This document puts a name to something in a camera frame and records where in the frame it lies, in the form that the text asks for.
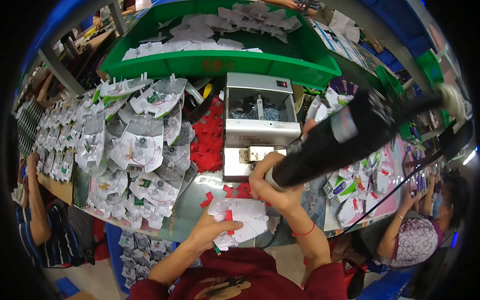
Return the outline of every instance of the red string bracelet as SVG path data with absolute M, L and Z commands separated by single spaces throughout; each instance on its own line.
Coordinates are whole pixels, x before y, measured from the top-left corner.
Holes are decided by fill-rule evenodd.
M 315 229 L 315 222 L 314 222 L 313 220 L 312 220 L 312 223 L 313 223 L 313 227 L 310 229 L 310 231 L 309 231 L 309 232 L 307 232 L 307 233 L 304 233 L 304 234 L 298 234 L 298 233 L 292 232 L 292 236 L 293 236 L 293 237 L 296 237 L 296 236 L 299 236 L 299 237 L 301 237 L 301 236 L 304 236 L 304 235 L 307 235 L 307 234 L 309 234 L 310 232 L 312 232 L 312 231 L 313 231 L 313 229 Z

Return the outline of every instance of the floor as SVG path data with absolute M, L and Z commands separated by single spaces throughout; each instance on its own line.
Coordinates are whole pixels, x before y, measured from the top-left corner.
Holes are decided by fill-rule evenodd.
M 300 286 L 305 272 L 300 247 L 298 245 L 270 247 L 269 252 L 275 257 L 278 273 Z M 44 273 L 53 286 L 55 286 L 55 280 L 68 277 L 79 289 L 86 290 L 98 300 L 127 298 L 127 295 L 118 287 L 110 260 L 100 261 L 95 265 L 85 264 L 77 268 L 45 269 Z M 364 287 L 381 277 L 376 273 L 366 273 Z

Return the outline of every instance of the striped shirt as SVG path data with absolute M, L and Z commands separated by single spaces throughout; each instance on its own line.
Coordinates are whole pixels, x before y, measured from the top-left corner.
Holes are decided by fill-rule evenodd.
M 67 214 L 61 207 L 54 204 L 48 209 L 47 217 L 51 235 L 49 240 L 39 246 L 35 245 L 30 230 L 32 220 L 30 208 L 22 208 L 15 204 L 15 214 L 20 240 L 34 266 L 51 267 L 69 263 L 72 257 L 82 257 L 78 251 L 75 233 L 68 221 Z
M 305 3 L 307 3 L 307 1 L 305 1 L 305 0 L 293 0 L 293 2 L 295 2 L 298 5 L 304 5 Z M 319 7 L 320 7 L 320 1 L 319 0 L 313 0 L 310 3 L 309 8 L 318 11 Z

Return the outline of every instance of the hair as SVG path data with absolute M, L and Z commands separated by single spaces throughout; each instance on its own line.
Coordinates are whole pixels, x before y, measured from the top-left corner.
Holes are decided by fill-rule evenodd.
M 465 219 L 470 204 L 470 186 L 465 177 L 460 176 L 458 170 L 451 170 L 444 178 L 444 184 L 448 184 L 450 191 L 450 203 L 453 205 L 453 215 L 450 219 L 449 228 L 458 228 L 460 221 Z

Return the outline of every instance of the worker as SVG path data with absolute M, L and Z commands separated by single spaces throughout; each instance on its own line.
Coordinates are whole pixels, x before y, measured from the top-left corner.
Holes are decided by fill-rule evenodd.
M 13 189 L 12 200 L 22 208 L 28 207 L 28 176 L 22 176 L 25 159 L 20 157 L 18 164 L 17 187 Z
M 305 130 L 313 126 L 312 120 L 305 125 Z M 269 168 L 282 158 L 279 153 L 269 153 L 257 163 L 249 182 L 253 197 L 262 197 L 275 207 L 296 234 L 307 260 L 304 290 L 279 275 L 275 259 L 262 249 L 230 248 L 217 255 L 211 249 L 213 240 L 224 231 L 242 228 L 243 224 L 216 222 L 205 209 L 185 242 L 158 262 L 148 279 L 131 287 L 130 299 L 346 299 L 342 265 L 331 262 L 323 231 L 300 204 L 303 184 L 277 192 L 264 180 Z M 169 296 L 168 288 L 177 278 L 180 279 Z
M 303 10 L 305 8 L 306 0 L 262 0 L 265 3 L 280 5 L 291 10 Z M 320 8 L 320 1 L 313 0 L 307 10 L 308 17 L 314 17 Z
M 61 200 L 45 208 L 36 173 L 39 159 L 37 152 L 27 158 L 29 203 L 25 208 L 14 203 L 20 238 L 28 256 L 39 268 L 92 262 L 92 216 Z
M 129 14 L 131 12 L 135 12 L 135 0 L 124 0 L 122 5 L 122 15 Z M 96 11 L 95 15 L 93 16 L 93 25 L 97 28 L 101 28 L 103 26 L 102 19 L 100 18 L 100 11 Z
M 435 176 L 431 175 L 425 201 L 422 204 L 422 216 L 412 210 L 420 199 L 405 190 L 403 203 L 397 212 L 383 221 L 351 234 L 351 248 L 342 253 L 343 258 L 350 258 L 357 263 L 362 260 L 374 260 L 389 268 L 406 268 L 426 261 L 440 248 L 445 233 L 453 232 L 467 214 L 470 188 L 467 180 L 457 172 L 450 171 L 443 178 L 441 203 L 433 213 L 432 194 Z M 333 260 L 340 257 L 341 246 L 334 248 Z

